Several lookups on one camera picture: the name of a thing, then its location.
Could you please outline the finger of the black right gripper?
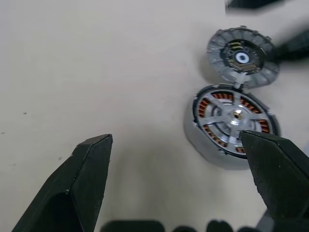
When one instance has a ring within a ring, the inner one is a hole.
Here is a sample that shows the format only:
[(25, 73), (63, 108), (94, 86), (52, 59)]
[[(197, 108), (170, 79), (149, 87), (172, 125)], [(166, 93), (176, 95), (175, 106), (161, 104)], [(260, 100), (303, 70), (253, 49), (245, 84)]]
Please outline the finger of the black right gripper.
[(228, 0), (225, 3), (226, 11), (233, 10), (249, 10), (257, 11), (269, 7), (277, 7), (290, 2), (294, 3), (309, 3), (309, 0)]
[(299, 32), (266, 53), (266, 61), (300, 62), (309, 59), (309, 30)]

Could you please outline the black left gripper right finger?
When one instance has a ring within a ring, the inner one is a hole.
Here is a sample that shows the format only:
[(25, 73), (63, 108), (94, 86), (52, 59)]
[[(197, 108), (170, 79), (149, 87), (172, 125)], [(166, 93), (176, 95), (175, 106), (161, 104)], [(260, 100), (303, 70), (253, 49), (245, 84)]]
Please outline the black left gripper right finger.
[(267, 210), (256, 232), (309, 232), (309, 157), (292, 141), (244, 130), (242, 145)]

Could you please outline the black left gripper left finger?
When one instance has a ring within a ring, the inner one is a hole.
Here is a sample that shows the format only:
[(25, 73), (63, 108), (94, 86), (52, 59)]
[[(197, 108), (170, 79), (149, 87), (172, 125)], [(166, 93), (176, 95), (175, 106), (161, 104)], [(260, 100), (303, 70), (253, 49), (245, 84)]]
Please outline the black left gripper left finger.
[(94, 232), (108, 176), (113, 138), (78, 144), (47, 178), (12, 232)]

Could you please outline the motor base with copper windings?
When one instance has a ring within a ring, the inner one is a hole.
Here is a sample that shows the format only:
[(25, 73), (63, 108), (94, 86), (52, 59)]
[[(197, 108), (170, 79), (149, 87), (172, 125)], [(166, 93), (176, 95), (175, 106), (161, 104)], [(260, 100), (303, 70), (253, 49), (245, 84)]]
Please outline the motor base with copper windings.
[(184, 116), (187, 140), (209, 163), (225, 170), (247, 170), (243, 130), (281, 135), (276, 116), (244, 89), (229, 84), (201, 89), (189, 102)]

